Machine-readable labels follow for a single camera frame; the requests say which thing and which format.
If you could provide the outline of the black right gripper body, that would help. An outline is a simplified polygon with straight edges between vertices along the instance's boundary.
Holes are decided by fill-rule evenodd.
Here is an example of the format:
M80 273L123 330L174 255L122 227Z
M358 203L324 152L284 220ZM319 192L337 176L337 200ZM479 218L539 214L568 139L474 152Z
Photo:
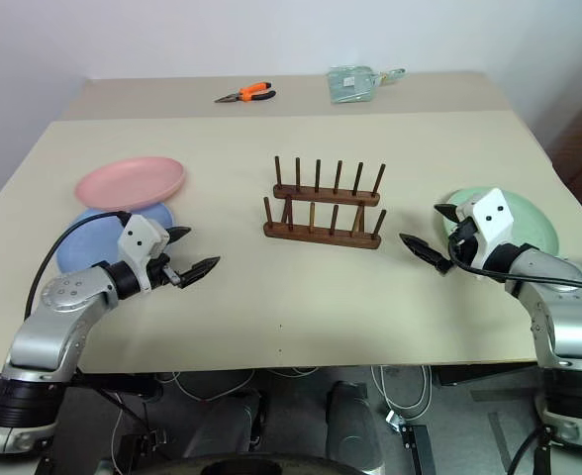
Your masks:
M449 260L453 265L467 271L477 270L473 266L478 250L477 232L478 228L471 217L461 218L461 222L456 224L447 245Z

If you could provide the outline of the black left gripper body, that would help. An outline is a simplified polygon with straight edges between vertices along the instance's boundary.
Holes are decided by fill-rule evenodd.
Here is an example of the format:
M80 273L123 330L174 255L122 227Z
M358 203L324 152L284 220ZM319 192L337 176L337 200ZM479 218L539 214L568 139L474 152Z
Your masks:
M170 266L170 257L164 251L150 255L145 272L151 289L168 284L183 287L182 276Z

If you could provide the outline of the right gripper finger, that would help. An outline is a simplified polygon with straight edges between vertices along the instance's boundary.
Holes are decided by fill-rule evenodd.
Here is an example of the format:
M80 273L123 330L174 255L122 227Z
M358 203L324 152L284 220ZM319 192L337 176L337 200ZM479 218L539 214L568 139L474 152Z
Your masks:
M450 203L435 204L434 208L439 212L445 219L453 222L460 223L461 218L457 214L457 206Z
M440 252L432 249L429 244L419 237L408 234L400 234L400 239L406 248L417 258L431 265L438 273L446 274L453 263Z

